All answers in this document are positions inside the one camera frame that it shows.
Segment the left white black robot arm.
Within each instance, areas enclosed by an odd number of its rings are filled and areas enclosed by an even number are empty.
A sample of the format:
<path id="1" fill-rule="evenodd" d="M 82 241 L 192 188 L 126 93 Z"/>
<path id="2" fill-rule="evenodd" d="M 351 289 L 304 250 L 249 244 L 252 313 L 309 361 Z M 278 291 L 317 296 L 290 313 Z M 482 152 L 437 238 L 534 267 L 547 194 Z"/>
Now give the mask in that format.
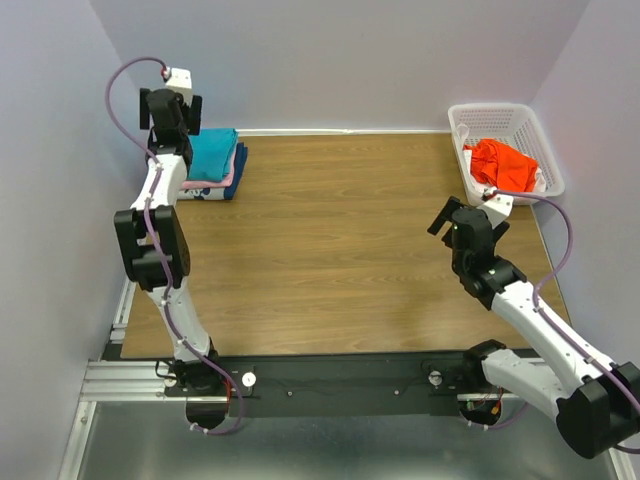
<path id="1" fill-rule="evenodd" d="M 140 90 L 140 128 L 149 133 L 143 145 L 147 174 L 133 204 L 115 214 L 114 227 L 129 280 L 153 301 L 172 342 L 166 378 L 177 388 L 209 395 L 223 376 L 188 290 L 191 257 L 176 212 L 193 158 L 189 134 L 199 132 L 191 118 L 201 104 L 198 96 L 188 102 L 168 88 Z"/>

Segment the teal t shirt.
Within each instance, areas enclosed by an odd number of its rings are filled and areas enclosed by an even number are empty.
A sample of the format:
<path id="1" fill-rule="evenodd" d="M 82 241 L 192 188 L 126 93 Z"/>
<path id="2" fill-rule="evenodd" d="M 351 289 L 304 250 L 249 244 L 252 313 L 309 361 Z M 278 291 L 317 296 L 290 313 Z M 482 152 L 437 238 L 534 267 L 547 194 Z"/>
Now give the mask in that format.
<path id="1" fill-rule="evenodd" d="M 189 181 L 222 181 L 231 170 L 238 133 L 233 128 L 202 129 L 189 137 L 193 151 Z"/>

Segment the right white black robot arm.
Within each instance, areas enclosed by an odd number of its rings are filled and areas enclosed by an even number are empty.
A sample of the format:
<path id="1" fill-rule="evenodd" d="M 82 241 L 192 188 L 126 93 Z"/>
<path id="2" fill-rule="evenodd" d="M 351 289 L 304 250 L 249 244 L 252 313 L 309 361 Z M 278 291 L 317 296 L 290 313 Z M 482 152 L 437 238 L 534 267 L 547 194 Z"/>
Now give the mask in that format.
<path id="1" fill-rule="evenodd" d="M 639 432 L 638 367 L 591 346 L 542 300 L 539 285 L 495 252 L 516 196 L 491 188 L 476 207 L 450 197 L 427 229 L 450 249 L 464 290 L 514 327 L 544 361 L 537 366 L 488 340 L 466 352 L 461 382 L 474 392 L 496 386 L 518 395 L 550 418 L 583 458 L 609 449 L 637 454 L 623 443 Z"/>

